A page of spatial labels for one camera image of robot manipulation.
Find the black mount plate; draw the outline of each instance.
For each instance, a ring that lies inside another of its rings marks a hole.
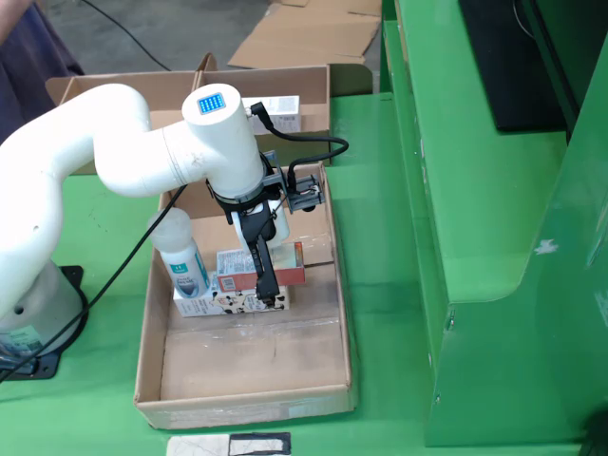
[[[59,269],[64,274],[64,276],[66,276],[69,283],[78,292],[78,295],[80,296],[81,301],[83,302],[83,307],[86,306],[88,301],[86,300],[85,294],[80,289],[80,284],[83,281],[83,275],[85,274],[83,268],[81,266],[62,266]],[[57,368],[59,367],[59,359],[61,358],[61,353],[67,347],[69,347],[72,342],[74,342],[74,340],[78,338],[78,336],[85,328],[87,319],[88,313],[86,313],[80,319],[76,331],[62,346],[57,347],[54,351],[50,353],[36,358],[37,366],[36,371],[33,374],[14,373],[7,380],[43,380],[54,377],[55,373],[57,373]]]

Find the open cardboard box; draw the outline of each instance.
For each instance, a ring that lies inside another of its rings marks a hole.
[[[353,410],[354,345],[342,292],[330,188],[316,174],[326,202],[287,215],[304,248],[305,285],[290,287],[291,309],[271,313],[183,318],[154,252],[143,317],[135,406],[154,428],[203,428],[285,420]],[[161,197],[161,207],[171,194]],[[233,227],[207,191],[191,184],[178,199],[208,270],[216,251],[238,248]]]
[[[276,69],[215,71],[215,59],[207,54],[197,71],[106,74],[53,78],[47,82],[51,99],[61,105],[103,84],[125,84],[138,90],[150,108],[152,128],[183,120],[181,105],[193,90],[206,84],[224,83],[242,97],[299,95],[301,136],[327,136],[330,129],[330,97],[371,93],[371,73],[361,65],[300,66]],[[286,142],[265,134],[256,137],[259,150],[276,150],[281,165],[292,160],[329,152],[326,142]],[[95,174],[93,163],[75,174]]]

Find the person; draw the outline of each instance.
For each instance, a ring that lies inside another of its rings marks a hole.
[[[45,82],[84,74],[32,0],[0,0],[0,143],[53,107]]]

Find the green metal cabinet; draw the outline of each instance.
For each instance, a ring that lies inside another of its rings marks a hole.
[[[570,143],[494,127],[458,0],[385,1],[430,446],[577,439],[608,408],[608,46]]]

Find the green table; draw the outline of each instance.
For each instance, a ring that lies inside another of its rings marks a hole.
[[[359,407],[188,432],[290,431],[298,456],[575,454],[573,446],[424,448],[432,382],[394,113],[390,94],[332,104],[333,133],[351,142],[328,174],[360,357]],[[65,202],[54,260],[83,265],[91,297],[136,243],[158,199],[119,198],[96,177],[72,177]],[[142,249],[92,310],[54,379],[0,386],[2,454],[161,456],[171,435],[186,433],[152,429],[132,404],[151,248]]]

